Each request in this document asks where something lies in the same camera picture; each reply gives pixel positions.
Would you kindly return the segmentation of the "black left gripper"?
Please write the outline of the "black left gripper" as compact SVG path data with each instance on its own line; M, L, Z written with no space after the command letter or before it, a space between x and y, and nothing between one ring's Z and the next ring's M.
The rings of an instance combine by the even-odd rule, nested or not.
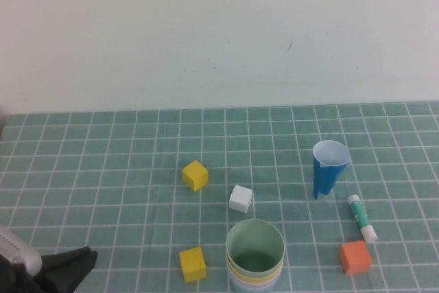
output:
M35 276L21 263L12 264L1 256L1 293L75 292L95 267L98 252L85 246L54 255L43 255L42 267Z

